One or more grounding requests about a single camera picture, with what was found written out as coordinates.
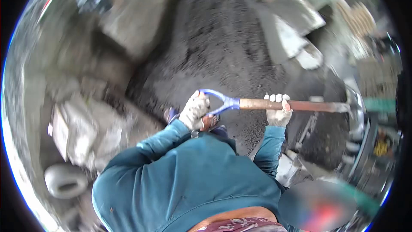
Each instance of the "shovel handle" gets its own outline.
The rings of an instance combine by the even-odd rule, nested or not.
[[[200,92],[216,96],[223,105],[206,115],[217,115],[226,110],[281,110],[282,103],[260,99],[231,98],[218,91],[200,89]],[[293,111],[323,111],[345,113],[350,111],[350,106],[342,102],[312,102],[312,101],[288,101]]]
[[[293,111],[322,111],[345,113],[350,110],[349,106],[342,102],[311,102],[311,101],[288,101]],[[281,102],[272,102],[260,99],[240,99],[241,110],[281,110]]]

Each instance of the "foot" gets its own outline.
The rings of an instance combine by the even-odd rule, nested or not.
[[[170,107],[167,110],[164,111],[163,113],[163,118],[164,121],[166,121],[167,124],[170,123],[170,121],[172,120],[172,118],[177,114],[177,111],[173,108]]]
[[[203,121],[203,128],[200,131],[209,131],[209,129],[213,128],[219,122],[219,116],[204,116],[202,117]]]

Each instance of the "wooden handle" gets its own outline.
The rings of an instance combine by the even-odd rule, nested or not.
[[[342,102],[288,101],[294,111],[323,111],[345,113],[350,107]],[[241,110],[281,110],[282,103],[269,100],[240,99]]]

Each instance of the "rock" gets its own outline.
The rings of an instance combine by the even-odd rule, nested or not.
[[[161,21],[171,0],[124,0],[100,25],[103,32],[126,49],[140,63],[158,44]]]
[[[296,60],[300,63],[302,68],[312,70],[322,65],[323,55],[312,43],[309,42],[309,44],[296,56]]]
[[[274,0],[265,5],[271,13],[285,20],[300,36],[305,36],[326,24],[307,0]]]
[[[308,40],[301,38],[297,31],[282,18],[276,16],[275,22],[281,44],[288,58],[295,57],[303,47],[309,44]]]

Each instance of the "debris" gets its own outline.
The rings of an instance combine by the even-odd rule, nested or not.
[[[302,68],[313,70],[323,64],[323,55],[312,43],[309,43],[297,56],[296,60]]]
[[[301,38],[297,31],[279,16],[275,15],[274,18],[279,38],[287,57],[295,57],[303,47],[309,44],[309,41]]]
[[[326,24],[307,0],[274,0],[265,6],[285,20],[300,36],[306,36]]]
[[[59,72],[49,72],[45,75],[47,80],[46,90],[55,102],[64,101],[80,89],[79,81]]]
[[[302,169],[305,169],[308,171],[308,173],[311,175],[313,179],[317,179],[322,176],[332,176],[333,174],[327,171],[326,169],[323,169],[319,167],[318,165],[312,163],[312,162],[307,162],[303,160],[302,158],[298,158],[300,163],[302,164]]]
[[[103,33],[126,49],[135,63],[147,60],[158,44],[162,18],[172,0],[114,0],[117,11],[100,20]]]
[[[349,47],[356,59],[367,58],[373,55],[369,43],[364,39],[375,28],[375,21],[363,4],[349,7],[345,0],[337,0],[333,5],[334,20],[338,24],[338,37]]]
[[[293,165],[293,161],[288,158],[285,154],[281,154],[279,159],[279,166],[277,168],[276,180],[283,186],[287,186],[289,180],[298,171],[299,167]]]

